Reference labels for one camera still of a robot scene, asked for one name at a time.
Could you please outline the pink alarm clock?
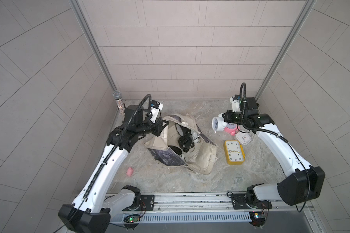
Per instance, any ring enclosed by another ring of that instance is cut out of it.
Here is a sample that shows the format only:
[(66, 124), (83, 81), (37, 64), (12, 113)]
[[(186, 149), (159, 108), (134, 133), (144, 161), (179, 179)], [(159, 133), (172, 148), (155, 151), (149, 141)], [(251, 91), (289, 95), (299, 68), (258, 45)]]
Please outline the pink alarm clock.
[(237, 124), (226, 123), (226, 126), (224, 127), (224, 131), (230, 134), (231, 136), (235, 136), (236, 133), (239, 132), (239, 127), (237, 126)]

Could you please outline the small white alarm clock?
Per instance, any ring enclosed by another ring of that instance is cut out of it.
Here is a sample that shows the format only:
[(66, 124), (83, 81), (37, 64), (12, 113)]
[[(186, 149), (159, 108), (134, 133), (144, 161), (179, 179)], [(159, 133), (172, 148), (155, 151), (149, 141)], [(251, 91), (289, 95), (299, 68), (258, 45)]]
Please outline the small white alarm clock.
[(248, 133), (238, 132), (235, 135), (235, 139), (240, 142), (241, 145), (247, 145), (251, 142), (251, 136)]

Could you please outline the white twin-bell alarm clock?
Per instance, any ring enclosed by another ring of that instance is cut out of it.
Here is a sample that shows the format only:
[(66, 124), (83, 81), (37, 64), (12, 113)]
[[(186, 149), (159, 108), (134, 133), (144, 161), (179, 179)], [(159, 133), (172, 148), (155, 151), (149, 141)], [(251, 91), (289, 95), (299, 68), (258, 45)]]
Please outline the white twin-bell alarm clock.
[(222, 117), (222, 114), (219, 114), (218, 116), (215, 116), (212, 119), (212, 129), (214, 132), (224, 131), (226, 126), (227, 126), (227, 123), (225, 122), (224, 118)]

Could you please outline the yellow rectangular alarm clock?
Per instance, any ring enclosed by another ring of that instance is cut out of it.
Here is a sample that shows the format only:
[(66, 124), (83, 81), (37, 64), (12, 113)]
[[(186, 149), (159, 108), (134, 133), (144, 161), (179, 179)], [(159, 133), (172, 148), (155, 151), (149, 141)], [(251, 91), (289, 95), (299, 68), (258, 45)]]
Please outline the yellow rectangular alarm clock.
[(229, 165), (242, 165), (245, 162), (245, 153), (238, 140), (226, 140), (224, 152)]

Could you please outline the beige canvas tote bag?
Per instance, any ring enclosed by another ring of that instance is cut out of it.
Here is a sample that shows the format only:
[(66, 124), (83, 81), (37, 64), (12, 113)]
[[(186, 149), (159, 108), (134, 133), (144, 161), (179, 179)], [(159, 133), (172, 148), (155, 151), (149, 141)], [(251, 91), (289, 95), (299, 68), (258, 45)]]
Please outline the beige canvas tote bag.
[(164, 117), (169, 122), (160, 136), (144, 145), (155, 160), (168, 167), (187, 167), (208, 175), (216, 162), (217, 145), (202, 133), (194, 118), (180, 114)]

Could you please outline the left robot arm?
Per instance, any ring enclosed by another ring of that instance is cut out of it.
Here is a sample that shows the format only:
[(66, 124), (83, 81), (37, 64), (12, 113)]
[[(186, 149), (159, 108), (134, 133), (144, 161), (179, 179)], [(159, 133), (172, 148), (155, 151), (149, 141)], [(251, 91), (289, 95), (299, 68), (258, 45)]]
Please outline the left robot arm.
[(106, 194), (122, 162), (132, 147), (148, 134), (160, 136), (169, 125), (167, 120), (159, 120), (158, 125), (149, 122), (129, 126), (124, 122), (108, 137), (107, 145), (98, 166), (88, 182), (71, 204), (64, 204), (58, 217), (68, 230), (76, 233), (104, 233), (111, 218), (126, 208), (142, 210), (140, 189), (127, 185), (111, 197), (109, 204)]

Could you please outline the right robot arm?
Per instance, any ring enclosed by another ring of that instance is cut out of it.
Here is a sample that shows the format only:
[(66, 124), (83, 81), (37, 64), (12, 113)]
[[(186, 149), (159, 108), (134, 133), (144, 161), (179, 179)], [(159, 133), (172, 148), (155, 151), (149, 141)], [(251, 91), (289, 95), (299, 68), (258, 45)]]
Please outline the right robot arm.
[(283, 201), (289, 206), (320, 197), (325, 172), (312, 166), (290, 145), (268, 114), (244, 116), (228, 110), (220, 114), (224, 122), (243, 126), (258, 136), (278, 160), (286, 176), (274, 184), (256, 184), (247, 188), (246, 202), (250, 208), (263, 201)]

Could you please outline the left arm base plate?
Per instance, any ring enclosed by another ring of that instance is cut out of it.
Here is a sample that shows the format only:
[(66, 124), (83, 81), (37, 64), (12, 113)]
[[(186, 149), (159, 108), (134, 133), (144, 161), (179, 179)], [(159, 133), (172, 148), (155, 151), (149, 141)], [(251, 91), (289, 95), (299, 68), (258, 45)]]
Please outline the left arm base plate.
[(139, 204), (137, 206), (131, 205), (123, 209), (123, 211), (144, 211), (145, 208), (146, 211), (153, 211), (154, 203), (155, 195), (141, 195)]

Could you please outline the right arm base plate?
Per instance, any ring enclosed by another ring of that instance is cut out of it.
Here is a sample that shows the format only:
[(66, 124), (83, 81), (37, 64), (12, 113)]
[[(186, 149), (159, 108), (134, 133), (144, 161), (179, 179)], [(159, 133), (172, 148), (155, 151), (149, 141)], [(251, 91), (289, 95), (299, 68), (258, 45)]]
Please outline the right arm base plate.
[(231, 199), (234, 210), (243, 209), (272, 209), (270, 201), (254, 201), (250, 203), (248, 201), (246, 193), (227, 193), (227, 196)]

